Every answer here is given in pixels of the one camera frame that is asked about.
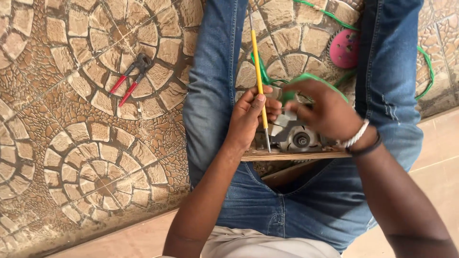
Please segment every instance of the tile floor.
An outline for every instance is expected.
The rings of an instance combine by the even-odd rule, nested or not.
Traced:
[[[204,2],[0,1],[0,257],[74,246],[172,209],[186,195],[182,103]],[[363,9],[362,0],[312,2],[349,23]],[[335,82],[346,72],[326,58],[339,30],[328,17],[291,0],[250,4],[270,76],[308,71]],[[425,117],[457,105],[458,11],[457,0],[426,0],[421,10],[419,41],[436,73],[419,102]],[[240,90],[255,84],[248,28]],[[107,93],[139,52],[154,66],[118,108],[136,75]],[[421,92],[422,56],[417,68]],[[352,95],[352,83],[344,87]]]

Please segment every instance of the bracelet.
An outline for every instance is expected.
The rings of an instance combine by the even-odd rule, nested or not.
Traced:
[[[367,129],[367,126],[368,126],[369,123],[370,123],[370,121],[368,119],[365,119],[364,120],[364,124],[362,125],[360,130],[354,135],[354,137],[352,137],[351,139],[349,139],[347,141],[344,141],[344,142],[341,142],[340,140],[337,140],[336,142],[337,142],[338,146],[343,147],[343,148],[351,147],[356,141],[358,141],[360,139],[360,137],[362,137],[362,135],[364,134],[365,130]]]
[[[359,150],[359,151],[351,151],[350,148],[346,148],[346,152],[351,154],[352,157],[359,157],[359,156],[363,156],[363,155],[366,155],[366,154],[374,151],[381,144],[382,144],[381,134],[378,131],[376,131],[376,141],[375,141],[374,144],[364,148],[363,150]]]

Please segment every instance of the ripped jeans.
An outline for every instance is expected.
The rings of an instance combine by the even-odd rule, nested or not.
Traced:
[[[228,131],[246,6],[247,0],[206,3],[183,112],[192,187]],[[355,89],[356,111],[378,128],[406,171],[417,159],[423,138],[414,109],[421,6],[422,0],[366,1]],[[350,158],[321,160],[289,187],[288,193],[270,189],[252,163],[241,162],[217,225],[320,240],[339,252],[377,225]]]

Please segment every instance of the hand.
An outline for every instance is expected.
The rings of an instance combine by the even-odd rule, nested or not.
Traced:
[[[273,89],[264,85],[263,92],[268,94],[273,92]],[[266,98],[263,94],[258,94],[257,87],[250,88],[241,96],[231,114],[228,134],[225,139],[226,144],[235,146],[242,151],[246,151],[250,147],[258,123],[262,122],[263,105],[266,106],[269,120],[275,120],[277,115],[281,114],[282,103],[272,98]]]
[[[284,87],[285,90],[301,91],[315,101],[313,110],[297,103],[288,102],[286,110],[295,112],[301,120],[321,135],[335,140],[349,140],[364,124],[360,116],[334,90],[316,80],[304,80]]]

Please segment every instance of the person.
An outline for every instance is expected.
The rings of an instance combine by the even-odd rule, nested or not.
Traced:
[[[207,0],[183,109],[192,191],[171,224],[163,255],[340,257],[379,224],[397,257],[457,257],[435,208],[407,174],[423,139],[414,108],[422,4],[366,1],[355,111],[320,82],[285,87],[312,97],[313,109],[291,102],[285,109],[324,136],[346,141],[363,119],[370,125],[350,147],[362,155],[320,160],[279,192],[263,183],[252,163],[241,162],[263,104],[270,120],[281,112],[278,101],[255,88],[235,103],[247,0]]]

